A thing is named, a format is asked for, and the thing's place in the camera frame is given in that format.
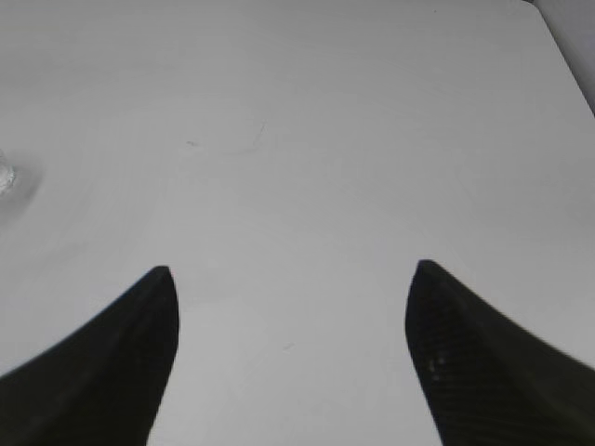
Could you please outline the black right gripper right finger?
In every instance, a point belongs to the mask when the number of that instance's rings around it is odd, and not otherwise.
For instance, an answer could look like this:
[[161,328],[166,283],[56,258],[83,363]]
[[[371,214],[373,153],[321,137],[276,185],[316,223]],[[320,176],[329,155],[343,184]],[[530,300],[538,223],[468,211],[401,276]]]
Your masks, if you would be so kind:
[[416,265],[404,331],[442,444],[593,444],[593,369],[433,260]]

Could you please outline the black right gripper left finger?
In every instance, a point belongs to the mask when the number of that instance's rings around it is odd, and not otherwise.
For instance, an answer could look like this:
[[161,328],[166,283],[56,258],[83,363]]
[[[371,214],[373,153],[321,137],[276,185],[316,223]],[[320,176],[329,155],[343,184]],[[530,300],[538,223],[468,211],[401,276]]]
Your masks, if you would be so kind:
[[169,267],[1,377],[4,445],[145,445],[179,347]]

